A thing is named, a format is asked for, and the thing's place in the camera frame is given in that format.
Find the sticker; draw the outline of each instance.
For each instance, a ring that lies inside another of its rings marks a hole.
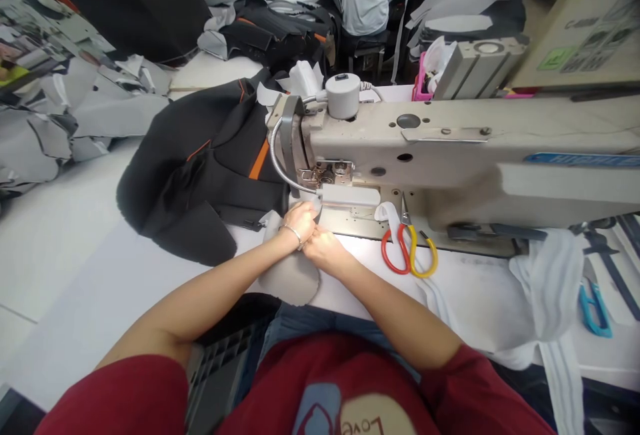
[[[638,20],[629,20],[621,23],[607,40],[604,48],[617,48],[628,40],[638,28],[640,28],[640,21]]]
[[[574,71],[578,71],[582,64],[588,60],[592,54],[593,52],[591,50],[576,51],[571,58],[567,60],[564,66],[562,66],[560,73],[573,73]]]
[[[529,163],[547,163],[550,165],[600,166],[619,168],[639,168],[640,156],[598,155],[582,153],[534,153],[524,159]]]
[[[606,40],[612,32],[614,32],[616,23],[603,23],[598,25],[591,34],[587,37],[580,49],[594,49],[600,46],[604,40]]]
[[[538,65],[538,70],[553,70],[558,69],[569,58],[571,52],[575,47],[566,48],[554,48],[547,53],[542,63]]]
[[[618,0],[603,18],[604,21],[620,21],[630,14],[640,0]]]
[[[602,68],[609,58],[611,58],[615,49],[598,50],[591,58],[586,60],[580,71],[596,71]]]

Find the floor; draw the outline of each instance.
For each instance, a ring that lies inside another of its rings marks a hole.
[[[554,0],[522,0],[527,12],[527,21],[523,34],[533,38],[543,24]]]

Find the scissors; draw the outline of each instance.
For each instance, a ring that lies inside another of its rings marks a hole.
[[[391,228],[387,230],[387,233],[382,237],[382,258],[385,260],[387,266],[399,275],[406,275],[411,272],[414,276],[418,278],[428,278],[433,275],[436,268],[438,268],[438,251],[435,249],[435,245],[431,241],[431,239],[425,234],[425,232],[420,231],[420,234],[424,237],[427,245],[429,245],[429,249],[431,250],[431,267],[424,273],[420,273],[415,268],[415,250],[418,246],[418,235],[415,233],[415,228],[411,224],[411,218],[409,217],[409,212],[407,211],[407,200],[405,199],[405,193],[402,193],[402,212],[400,217],[400,226],[398,227],[398,242],[400,243],[400,250],[402,251],[402,256],[405,259],[405,268],[400,269],[394,266],[389,257],[387,256],[387,241],[391,236]],[[405,243],[405,239],[403,237],[405,228],[409,228],[409,233],[411,234],[411,248],[407,250],[407,245]]]
[[[591,291],[592,298],[587,295],[587,286]],[[578,300],[582,307],[585,327],[594,335],[604,338],[613,337],[609,316],[607,315],[607,307],[602,300],[600,286],[598,285],[595,271],[588,258],[585,260],[585,269],[582,283],[580,284]]]

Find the woman's left hand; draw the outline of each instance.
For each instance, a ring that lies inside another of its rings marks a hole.
[[[291,208],[282,220],[283,224],[286,224],[293,228],[298,235],[300,235],[300,244],[305,243],[315,230],[314,218],[318,216],[318,212],[313,208],[313,203],[310,201],[298,201],[293,208]],[[290,232],[287,228],[281,228],[280,232]]]

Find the red and yellow scissors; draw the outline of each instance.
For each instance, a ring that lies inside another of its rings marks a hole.
[[[409,228],[409,233],[411,234],[411,248],[407,250],[407,245],[405,243],[405,239],[403,237],[405,228]],[[418,235],[415,233],[415,228],[411,224],[411,218],[409,217],[409,212],[407,211],[407,200],[405,199],[404,192],[402,193],[402,212],[400,217],[400,226],[398,227],[398,242],[400,243],[400,250],[402,250],[402,256],[405,259],[405,268],[403,270],[394,266],[389,257],[387,256],[387,241],[391,236],[391,228],[387,230],[387,233],[382,237],[382,258],[385,260],[387,266],[393,270],[395,273],[400,275],[406,275],[411,272],[414,276],[418,278],[428,278],[433,275],[433,272],[438,268],[438,251],[435,249],[435,245],[431,241],[431,239],[425,234],[425,232],[420,231],[420,234],[425,238],[429,249],[431,250],[431,267],[424,273],[418,272],[415,267],[415,250],[418,246]]]

